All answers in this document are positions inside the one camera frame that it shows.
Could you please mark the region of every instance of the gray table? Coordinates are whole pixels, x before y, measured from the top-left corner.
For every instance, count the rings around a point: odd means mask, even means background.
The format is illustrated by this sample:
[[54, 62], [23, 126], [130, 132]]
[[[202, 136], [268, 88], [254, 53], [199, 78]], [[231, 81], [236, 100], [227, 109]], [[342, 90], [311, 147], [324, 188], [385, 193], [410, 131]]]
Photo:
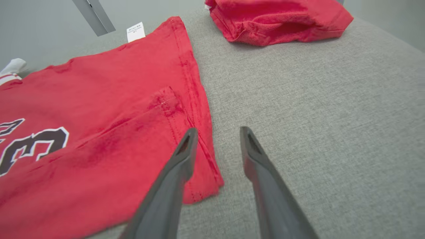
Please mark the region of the gray table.
[[[422, 52], [360, 19], [340, 39], [267, 47], [228, 43], [204, 11], [182, 19], [209, 100], [225, 186], [183, 207], [179, 238], [259, 237], [242, 169], [243, 125], [321, 238], [425, 237]], [[40, 69], [124, 43], [125, 32], [116, 31], [29, 65]], [[122, 229], [92, 238], [117, 238]]]

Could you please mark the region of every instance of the red jersey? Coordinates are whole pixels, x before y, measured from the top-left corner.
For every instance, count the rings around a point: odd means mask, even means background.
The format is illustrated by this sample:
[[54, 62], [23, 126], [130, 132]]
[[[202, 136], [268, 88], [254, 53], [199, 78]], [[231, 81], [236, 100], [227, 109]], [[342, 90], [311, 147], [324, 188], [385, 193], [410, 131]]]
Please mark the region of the red jersey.
[[80, 238], [129, 219], [188, 128], [184, 203], [218, 193], [211, 116], [179, 17], [146, 38], [0, 85], [1, 238]]

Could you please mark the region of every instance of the red t-shirt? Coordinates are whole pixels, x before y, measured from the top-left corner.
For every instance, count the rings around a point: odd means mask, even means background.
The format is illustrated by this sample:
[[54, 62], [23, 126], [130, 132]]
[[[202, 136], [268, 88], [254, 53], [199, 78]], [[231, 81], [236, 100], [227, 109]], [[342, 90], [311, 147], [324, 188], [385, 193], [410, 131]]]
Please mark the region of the red t-shirt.
[[185, 131], [183, 202], [218, 193], [211, 116], [183, 22], [0, 85], [1, 238], [80, 238], [128, 220]]
[[340, 37], [353, 20], [336, 0], [205, 0], [230, 42], [266, 46]]

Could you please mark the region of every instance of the white sock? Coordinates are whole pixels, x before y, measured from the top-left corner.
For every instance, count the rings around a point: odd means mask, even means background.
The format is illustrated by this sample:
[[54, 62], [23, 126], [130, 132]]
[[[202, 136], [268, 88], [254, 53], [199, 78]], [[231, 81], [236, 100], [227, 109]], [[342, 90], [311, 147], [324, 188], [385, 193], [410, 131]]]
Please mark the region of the white sock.
[[9, 64], [0, 71], [0, 85], [10, 81], [10, 80], [22, 80], [18, 76], [18, 73], [26, 66], [26, 61], [16, 58], [9, 62]]

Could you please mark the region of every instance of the clothing label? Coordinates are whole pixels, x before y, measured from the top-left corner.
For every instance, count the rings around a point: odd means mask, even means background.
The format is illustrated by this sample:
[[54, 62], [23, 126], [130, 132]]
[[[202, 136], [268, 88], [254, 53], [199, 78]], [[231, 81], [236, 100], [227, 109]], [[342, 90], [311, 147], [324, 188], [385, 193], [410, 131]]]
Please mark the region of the clothing label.
[[145, 29], [143, 28], [143, 23], [140, 22], [130, 28], [127, 28], [127, 40], [128, 42], [132, 42], [134, 40], [144, 38], [145, 35]]

